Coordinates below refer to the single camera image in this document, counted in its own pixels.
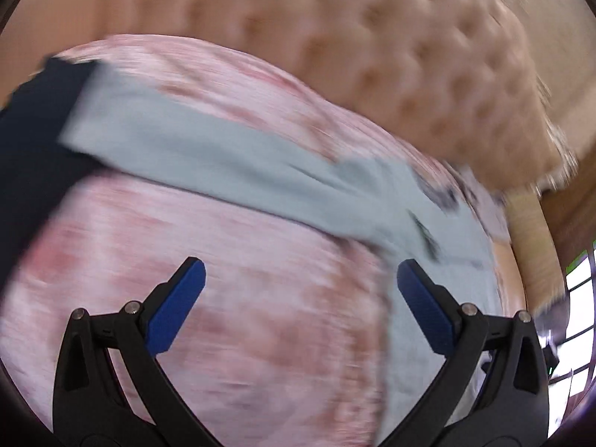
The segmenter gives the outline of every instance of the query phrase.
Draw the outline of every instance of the pink bedspread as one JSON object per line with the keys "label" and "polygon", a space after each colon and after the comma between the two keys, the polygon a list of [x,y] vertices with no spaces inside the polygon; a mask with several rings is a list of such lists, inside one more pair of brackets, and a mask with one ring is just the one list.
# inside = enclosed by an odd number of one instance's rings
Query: pink bedspread
{"label": "pink bedspread", "polygon": [[[118,35],[62,54],[101,58],[199,111],[278,133],[329,159],[395,155],[452,182],[430,158],[294,77],[200,40]],[[9,286],[0,356],[51,424],[70,312],[143,299],[187,256],[207,286],[159,361],[226,447],[366,446],[383,407],[387,316],[376,256],[302,225],[116,172],[71,191]],[[133,409],[147,417],[121,361]]]}

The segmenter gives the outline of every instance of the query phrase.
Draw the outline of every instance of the window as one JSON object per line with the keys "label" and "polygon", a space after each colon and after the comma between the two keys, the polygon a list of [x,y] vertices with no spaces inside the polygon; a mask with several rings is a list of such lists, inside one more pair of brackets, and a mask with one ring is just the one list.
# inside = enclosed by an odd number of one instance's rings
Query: window
{"label": "window", "polygon": [[594,348],[594,287],[596,285],[596,242],[567,268],[565,283],[570,314],[565,340],[558,345],[560,363],[548,387],[551,436],[565,416],[577,405],[596,378]]}

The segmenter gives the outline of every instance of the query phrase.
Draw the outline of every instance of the blue gripper pad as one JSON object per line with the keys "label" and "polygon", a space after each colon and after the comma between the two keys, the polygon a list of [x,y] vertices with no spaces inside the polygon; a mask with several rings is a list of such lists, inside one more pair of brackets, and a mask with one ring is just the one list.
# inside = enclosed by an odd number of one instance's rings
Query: blue gripper pad
{"label": "blue gripper pad", "polygon": [[[439,355],[451,356],[457,344],[455,325],[448,313],[437,301],[437,289],[443,289],[446,294],[451,294],[440,285],[436,285],[422,270],[415,260],[405,260],[397,268],[397,287],[414,318],[422,329],[428,344]],[[453,304],[458,304],[451,297]]]}
{"label": "blue gripper pad", "polygon": [[205,287],[205,264],[197,260],[147,323],[145,346],[152,357],[168,351]]}

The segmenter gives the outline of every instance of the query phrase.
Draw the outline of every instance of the metal screw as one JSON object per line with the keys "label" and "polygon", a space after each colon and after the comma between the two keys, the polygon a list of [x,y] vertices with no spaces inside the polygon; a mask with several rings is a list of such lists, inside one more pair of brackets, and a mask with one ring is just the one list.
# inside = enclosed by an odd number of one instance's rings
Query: metal screw
{"label": "metal screw", "polygon": [[528,311],[520,311],[519,318],[521,322],[530,322],[532,320],[532,315]]}
{"label": "metal screw", "polygon": [[478,314],[478,308],[472,303],[462,304],[461,310],[466,316],[476,316]]}
{"label": "metal screw", "polygon": [[85,315],[85,310],[82,307],[79,307],[78,309],[75,309],[72,314],[70,315],[71,318],[73,318],[75,321],[78,321],[79,319],[81,319],[84,315]]}
{"label": "metal screw", "polygon": [[127,314],[136,314],[141,310],[141,303],[139,301],[130,301],[124,306],[124,311]]}

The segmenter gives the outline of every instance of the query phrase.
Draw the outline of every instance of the tufted headboard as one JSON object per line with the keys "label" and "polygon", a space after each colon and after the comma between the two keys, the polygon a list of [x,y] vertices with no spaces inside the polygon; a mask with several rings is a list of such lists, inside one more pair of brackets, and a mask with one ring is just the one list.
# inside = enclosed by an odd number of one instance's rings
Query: tufted headboard
{"label": "tufted headboard", "polygon": [[500,0],[22,0],[0,34],[0,99],[45,55],[117,33],[256,55],[490,188],[559,163],[526,36]]}

